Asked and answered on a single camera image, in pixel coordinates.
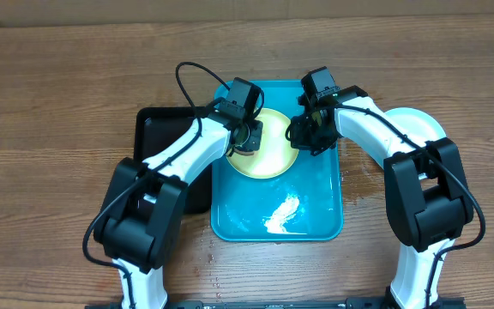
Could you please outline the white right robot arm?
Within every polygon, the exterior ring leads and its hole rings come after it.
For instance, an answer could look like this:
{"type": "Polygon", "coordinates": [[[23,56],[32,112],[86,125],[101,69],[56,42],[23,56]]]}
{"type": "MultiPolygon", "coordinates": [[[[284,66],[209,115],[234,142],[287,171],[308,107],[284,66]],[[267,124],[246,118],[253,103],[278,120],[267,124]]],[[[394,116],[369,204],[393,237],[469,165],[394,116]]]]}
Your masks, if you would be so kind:
{"type": "Polygon", "coordinates": [[[425,141],[401,128],[362,89],[325,88],[299,99],[286,139],[319,155],[339,138],[357,143],[384,171],[386,215],[401,243],[383,308],[463,308],[437,294],[446,255],[480,209],[467,188],[461,157],[447,137],[425,141]]]}

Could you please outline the light blue plate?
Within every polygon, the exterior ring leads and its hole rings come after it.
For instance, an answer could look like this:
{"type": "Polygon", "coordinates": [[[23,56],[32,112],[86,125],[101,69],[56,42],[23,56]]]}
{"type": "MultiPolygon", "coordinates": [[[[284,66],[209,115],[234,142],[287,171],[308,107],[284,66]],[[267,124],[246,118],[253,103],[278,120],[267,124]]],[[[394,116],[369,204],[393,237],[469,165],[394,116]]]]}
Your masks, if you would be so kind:
{"type": "Polygon", "coordinates": [[[411,107],[398,107],[385,112],[402,129],[407,131],[410,139],[418,138],[422,144],[436,141],[447,136],[444,128],[429,114],[411,107]]]}

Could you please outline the green and orange sponge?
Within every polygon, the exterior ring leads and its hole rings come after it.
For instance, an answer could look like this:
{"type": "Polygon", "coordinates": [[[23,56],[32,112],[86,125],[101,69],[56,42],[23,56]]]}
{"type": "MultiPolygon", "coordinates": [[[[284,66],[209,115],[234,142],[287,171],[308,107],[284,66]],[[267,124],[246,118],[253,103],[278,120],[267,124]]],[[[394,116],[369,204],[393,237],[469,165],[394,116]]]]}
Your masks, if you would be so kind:
{"type": "Polygon", "coordinates": [[[255,150],[243,148],[243,147],[234,147],[232,150],[234,154],[238,154],[242,156],[251,156],[256,152],[255,150]]]}

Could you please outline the yellow plate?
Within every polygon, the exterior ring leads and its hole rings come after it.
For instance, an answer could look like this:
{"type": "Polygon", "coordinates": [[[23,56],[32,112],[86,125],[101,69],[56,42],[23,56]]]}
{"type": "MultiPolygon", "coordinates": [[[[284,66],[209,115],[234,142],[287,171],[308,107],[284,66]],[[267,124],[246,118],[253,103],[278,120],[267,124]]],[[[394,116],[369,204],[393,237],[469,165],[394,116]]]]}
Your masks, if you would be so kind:
{"type": "Polygon", "coordinates": [[[234,154],[227,160],[244,176],[270,179],[284,173],[298,157],[298,150],[286,140],[291,119],[276,110],[263,108],[256,120],[263,124],[260,148],[253,155],[234,154]]]}

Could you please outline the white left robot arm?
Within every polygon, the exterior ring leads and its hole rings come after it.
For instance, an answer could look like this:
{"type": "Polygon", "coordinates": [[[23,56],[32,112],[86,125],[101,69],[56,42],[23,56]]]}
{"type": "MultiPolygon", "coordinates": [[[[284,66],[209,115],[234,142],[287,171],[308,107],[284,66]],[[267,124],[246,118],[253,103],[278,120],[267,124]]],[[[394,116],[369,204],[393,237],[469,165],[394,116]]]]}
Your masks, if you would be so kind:
{"type": "Polygon", "coordinates": [[[163,266],[178,239],[190,184],[230,152],[260,148],[261,121],[211,112],[171,146],[142,162],[125,158],[84,240],[103,245],[123,288],[120,308],[163,308],[163,266]]]}

